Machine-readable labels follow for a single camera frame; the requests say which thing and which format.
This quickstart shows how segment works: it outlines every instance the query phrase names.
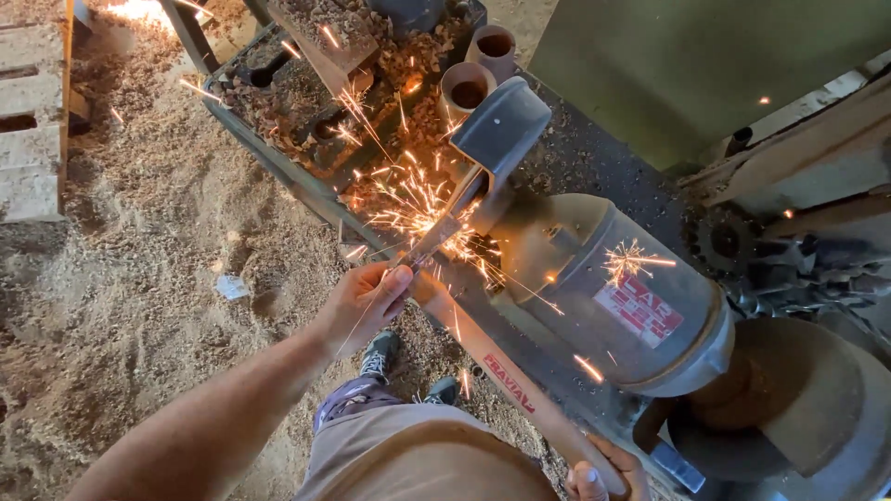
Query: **red label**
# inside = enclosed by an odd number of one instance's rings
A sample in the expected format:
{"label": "red label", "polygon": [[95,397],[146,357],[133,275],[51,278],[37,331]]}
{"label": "red label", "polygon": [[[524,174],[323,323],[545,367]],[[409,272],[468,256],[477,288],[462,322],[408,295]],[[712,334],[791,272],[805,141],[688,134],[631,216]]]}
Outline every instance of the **red label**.
{"label": "red label", "polygon": [[495,358],[495,355],[491,353],[486,354],[483,357],[483,362],[486,366],[492,370],[492,374],[495,374],[495,377],[501,380],[504,383],[504,386],[507,387],[507,390],[513,395],[513,397],[519,402],[524,409],[529,411],[530,414],[535,412],[535,407],[532,407],[532,404],[529,403],[529,396],[520,388],[519,384],[511,377],[510,374],[507,374],[507,371],[504,370],[501,362]]}
{"label": "red label", "polygon": [[656,348],[683,322],[671,305],[630,275],[623,276],[618,287],[604,286],[594,300],[650,348]]}

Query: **dirt floor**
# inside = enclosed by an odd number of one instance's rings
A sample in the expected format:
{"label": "dirt floor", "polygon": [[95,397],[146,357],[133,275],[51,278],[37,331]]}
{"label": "dirt floor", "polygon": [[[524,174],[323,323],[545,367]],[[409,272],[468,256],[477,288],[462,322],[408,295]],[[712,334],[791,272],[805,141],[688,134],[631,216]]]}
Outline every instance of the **dirt floor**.
{"label": "dirt floor", "polygon": [[[517,35],[523,62],[555,4],[486,2],[491,21]],[[62,498],[178,393],[306,324],[348,267],[336,230],[176,83],[183,71],[198,76],[179,62],[175,39],[91,6],[96,32],[75,48],[72,85],[94,101],[94,127],[69,144],[69,220],[0,226],[0,500]],[[243,5],[207,7],[217,46],[231,54]],[[215,292],[223,273],[240,275],[249,298]],[[391,379],[404,398],[470,364],[416,308],[395,328],[405,349]],[[315,382],[233,498],[292,495],[316,406],[357,367],[353,357]],[[494,388],[477,384],[465,408],[560,481],[565,464]]]}

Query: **gear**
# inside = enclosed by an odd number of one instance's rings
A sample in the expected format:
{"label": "gear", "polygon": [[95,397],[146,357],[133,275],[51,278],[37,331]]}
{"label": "gear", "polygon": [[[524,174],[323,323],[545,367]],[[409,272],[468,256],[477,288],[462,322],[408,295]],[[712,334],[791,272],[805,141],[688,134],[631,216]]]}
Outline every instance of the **gear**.
{"label": "gear", "polygon": [[691,253],[715,278],[739,278],[755,257],[755,232],[742,217],[727,210],[708,209],[691,221],[687,243]]}

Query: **wooden pallet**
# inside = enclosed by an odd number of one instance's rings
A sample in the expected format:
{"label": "wooden pallet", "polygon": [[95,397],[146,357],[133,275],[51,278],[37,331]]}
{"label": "wooden pallet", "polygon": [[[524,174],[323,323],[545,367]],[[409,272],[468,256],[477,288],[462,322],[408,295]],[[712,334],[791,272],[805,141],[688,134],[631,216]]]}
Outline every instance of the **wooden pallet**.
{"label": "wooden pallet", "polygon": [[0,0],[0,223],[61,218],[73,1],[27,5]]}

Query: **shoe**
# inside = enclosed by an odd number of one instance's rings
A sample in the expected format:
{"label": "shoe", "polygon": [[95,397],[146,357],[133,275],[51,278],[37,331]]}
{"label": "shoe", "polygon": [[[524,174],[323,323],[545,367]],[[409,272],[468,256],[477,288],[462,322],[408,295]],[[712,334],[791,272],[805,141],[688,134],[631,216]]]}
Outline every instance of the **shoe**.
{"label": "shoe", "polygon": [[393,331],[380,331],[369,343],[362,357],[359,377],[374,377],[384,384],[387,381],[387,365],[399,351],[399,336]]}
{"label": "shoe", "polygon": [[447,376],[433,383],[427,396],[421,402],[425,404],[438,404],[440,406],[453,406],[458,401],[461,393],[461,385],[458,379]]}

